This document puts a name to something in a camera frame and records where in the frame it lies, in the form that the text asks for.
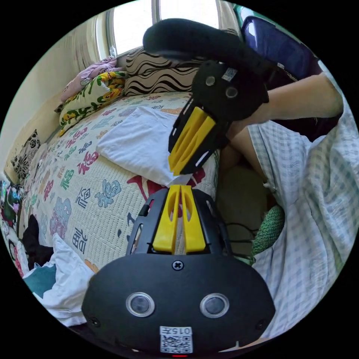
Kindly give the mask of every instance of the black cable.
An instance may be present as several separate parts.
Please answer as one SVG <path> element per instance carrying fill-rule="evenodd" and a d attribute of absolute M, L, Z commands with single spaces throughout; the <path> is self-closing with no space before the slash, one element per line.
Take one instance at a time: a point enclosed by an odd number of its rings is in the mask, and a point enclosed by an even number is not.
<path fill-rule="evenodd" d="M 229 225 L 238 225 L 240 227 L 243 227 L 245 228 L 248 232 L 251 233 L 251 235 L 253 236 L 253 240 L 255 239 L 255 232 L 258 232 L 258 229 L 250 229 L 249 227 L 247 227 L 245 224 L 242 224 L 242 223 L 237 223 L 237 222 L 230 222 L 230 223 L 226 223 L 225 224 L 226 226 L 229 226 Z M 252 243 L 253 240 L 230 240 L 229 242 L 230 243 Z"/>

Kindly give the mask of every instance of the mattress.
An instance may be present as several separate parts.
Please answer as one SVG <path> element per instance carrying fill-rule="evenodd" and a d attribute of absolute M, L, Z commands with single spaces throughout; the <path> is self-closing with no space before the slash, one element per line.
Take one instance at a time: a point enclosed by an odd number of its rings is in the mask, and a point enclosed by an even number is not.
<path fill-rule="evenodd" d="M 139 105 L 179 114 L 189 98 L 183 92 L 122 98 L 83 119 L 62 137 L 54 136 L 41 156 L 41 166 L 26 179 L 28 193 L 23 202 L 24 225 L 34 214 L 40 244 L 52 246 L 52 236 L 58 233 L 94 272 L 125 255 L 137 214 L 162 187 L 100 156 L 95 151 L 97 141 Z M 189 184 L 215 199 L 217 172 L 215 153 Z M 181 220 L 176 253 L 184 253 Z"/>

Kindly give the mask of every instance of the yellow plastic clip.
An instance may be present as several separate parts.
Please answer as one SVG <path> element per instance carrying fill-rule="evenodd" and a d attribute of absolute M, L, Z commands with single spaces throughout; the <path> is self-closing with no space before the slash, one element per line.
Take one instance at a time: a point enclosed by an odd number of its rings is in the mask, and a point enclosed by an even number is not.
<path fill-rule="evenodd" d="M 153 249 L 157 252 L 175 253 L 180 191 L 180 185 L 170 186 L 168 190 L 166 203 L 152 244 Z"/>
<path fill-rule="evenodd" d="M 181 186 L 185 252 L 202 252 L 206 248 L 202 226 L 191 186 Z"/>
<path fill-rule="evenodd" d="M 175 176 L 181 174 L 187 162 L 214 126 L 215 121 L 202 109 L 199 107 L 193 109 L 168 157 L 169 168 Z"/>

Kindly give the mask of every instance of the black and white striped cushion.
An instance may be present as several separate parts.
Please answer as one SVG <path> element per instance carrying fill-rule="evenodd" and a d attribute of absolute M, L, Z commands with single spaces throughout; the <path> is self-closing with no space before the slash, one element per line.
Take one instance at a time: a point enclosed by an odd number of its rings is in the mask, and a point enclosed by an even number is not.
<path fill-rule="evenodd" d="M 191 92 L 198 67 L 166 68 L 131 76 L 125 83 L 125 96 L 158 92 Z"/>
<path fill-rule="evenodd" d="M 196 58 L 188 62 L 168 60 L 160 55 L 154 55 L 146 52 L 140 47 L 126 58 L 126 70 L 129 76 L 143 75 L 147 71 L 163 70 L 176 67 L 199 67 L 203 59 Z"/>

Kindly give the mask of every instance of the green knitted cloth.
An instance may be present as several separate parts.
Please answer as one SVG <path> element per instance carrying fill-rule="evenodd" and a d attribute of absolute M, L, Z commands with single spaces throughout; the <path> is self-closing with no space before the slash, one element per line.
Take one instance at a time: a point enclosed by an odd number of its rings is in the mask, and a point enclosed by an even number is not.
<path fill-rule="evenodd" d="M 254 256 L 272 247 L 275 241 L 278 239 L 284 227 L 284 219 L 285 214 L 282 207 L 272 207 L 264 218 L 264 221 L 262 222 L 257 235 L 255 236 L 252 244 L 252 253 L 250 259 L 244 259 L 241 257 L 237 257 L 237 259 L 249 265 L 253 265 L 253 263 L 255 263 Z"/>

